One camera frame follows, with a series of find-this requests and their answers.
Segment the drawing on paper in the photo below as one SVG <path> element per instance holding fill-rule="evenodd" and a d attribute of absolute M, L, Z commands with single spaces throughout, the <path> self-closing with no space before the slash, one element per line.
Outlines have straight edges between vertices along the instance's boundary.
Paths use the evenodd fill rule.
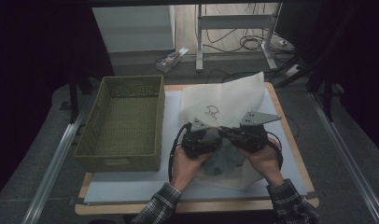
<path fill-rule="evenodd" d="M 216 113 L 219 113 L 219 110 L 213 105 L 208 105 L 207 109 L 208 111 L 204 112 L 205 115 L 209 115 L 212 116 L 214 119 L 217 119 Z"/>

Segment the table leg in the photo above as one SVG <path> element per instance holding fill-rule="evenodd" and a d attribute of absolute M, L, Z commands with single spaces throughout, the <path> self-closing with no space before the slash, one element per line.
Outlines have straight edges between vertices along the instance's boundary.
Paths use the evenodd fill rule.
<path fill-rule="evenodd" d="M 202 44 L 202 5 L 198 5 L 198 46 L 196 49 L 196 72 L 204 70 L 204 53 Z"/>
<path fill-rule="evenodd" d="M 276 26 L 277 18 L 279 17 L 279 11 L 282 3 L 278 3 L 274 9 L 274 14 L 272 15 L 271 22 L 268 29 L 268 34 L 266 35 L 265 40 L 262 42 L 262 52 L 268 62 L 269 68 L 273 71 L 277 69 L 276 63 L 274 62 L 274 57 L 271 54 L 269 46 L 271 45 L 272 35 L 274 34 L 274 27 Z"/>

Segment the gray floor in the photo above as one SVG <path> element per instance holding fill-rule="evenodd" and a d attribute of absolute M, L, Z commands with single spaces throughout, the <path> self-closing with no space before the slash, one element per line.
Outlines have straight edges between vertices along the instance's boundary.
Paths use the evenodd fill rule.
<path fill-rule="evenodd" d="M 143 57 L 143 61 L 138 61 L 137 64 L 125 64 L 127 61 L 121 59 L 126 56 L 114 57 L 112 61 L 115 62 L 117 76 L 162 74 L 155 69 L 154 63 L 147 63 L 147 57 Z M 216 69 L 228 74 L 268 72 L 265 60 L 258 53 L 236 56 L 209 55 L 205 58 L 202 73 L 195 72 L 193 57 L 188 56 L 170 72 L 164 74 L 164 78 L 166 84 L 205 83 L 207 79 L 209 83 L 217 83 L 227 75 Z M 270 75 L 271 73 L 266 73 L 267 81 Z M 273 82 L 282 78 L 284 77 L 276 77 Z M 91 81 L 95 88 L 92 95 L 94 99 L 100 82 L 95 79 Z M 302 77 L 285 88 L 276 89 L 276 93 L 319 196 L 320 206 L 317 210 L 321 223 L 375 223 L 337 148 L 316 113 L 315 106 L 304 87 L 306 81 L 307 77 Z M 78 92 L 78 96 L 80 102 L 87 97 L 81 92 Z M 54 93 L 53 105 L 42 129 L 20 167 L 0 194 L 0 223 L 20 223 L 23 220 L 70 120 L 70 110 L 62 108 L 63 102 L 67 101 L 69 101 L 68 87 L 64 86 Z M 339 97 L 333 99 L 332 115 L 341 137 L 379 198 L 378 148 L 346 113 L 339 103 Z M 102 218 L 122 223 L 120 215 L 79 216 L 75 213 L 74 204 L 85 174 L 85 171 L 73 160 L 77 140 L 78 136 L 69 149 L 38 223 L 89 223 Z"/>

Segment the small box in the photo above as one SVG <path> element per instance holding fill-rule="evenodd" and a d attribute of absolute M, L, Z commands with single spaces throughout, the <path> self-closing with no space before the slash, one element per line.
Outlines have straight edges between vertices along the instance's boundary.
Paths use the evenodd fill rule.
<path fill-rule="evenodd" d="M 172 52 L 156 61 L 157 69 L 167 73 L 173 66 L 181 60 L 180 52 Z"/>
<path fill-rule="evenodd" d="M 104 77 L 74 159 L 87 172 L 159 171 L 163 76 Z"/>

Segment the metal rail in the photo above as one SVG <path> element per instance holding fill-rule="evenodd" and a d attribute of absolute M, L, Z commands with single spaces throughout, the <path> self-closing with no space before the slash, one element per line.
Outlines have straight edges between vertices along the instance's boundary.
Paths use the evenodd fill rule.
<path fill-rule="evenodd" d="M 49 167 L 44 174 L 41 184 L 39 185 L 37 192 L 35 193 L 35 197 L 30 203 L 30 206 L 21 223 L 36 223 L 40 218 L 45 203 L 47 202 L 47 199 L 49 197 L 50 191 L 52 190 L 53 185 L 55 184 L 55 180 L 59 172 L 61 171 L 64 159 L 67 155 L 67 151 L 70 148 L 73 139 L 76 135 L 76 131 L 79 127 L 79 124 L 82 118 L 84 117 L 85 112 L 91 108 L 90 99 L 91 97 L 87 96 L 75 122 L 67 126 L 61 143 L 58 145 L 58 148 L 56 149 L 56 152 L 53 155 L 52 160 L 50 161 Z"/>
<path fill-rule="evenodd" d="M 325 128 L 327 129 L 335 147 L 338 150 L 338 153 L 341 156 L 344 165 L 346 166 L 349 174 L 352 176 L 353 181 L 355 182 L 356 187 L 360 195 L 362 196 L 364 202 L 367 204 L 375 223 L 379 223 L 379 199 L 376 196 L 375 192 L 372 189 L 372 186 L 367 181 L 360 168 L 358 167 L 356 161 L 353 159 L 350 150 L 347 148 L 347 145 L 344 143 L 343 138 L 339 134 L 338 130 L 335 128 L 333 122 L 327 118 L 322 109 L 322 103 L 317 96 L 317 93 L 309 93 L 311 100 L 314 102 L 316 111 L 321 118 Z"/>

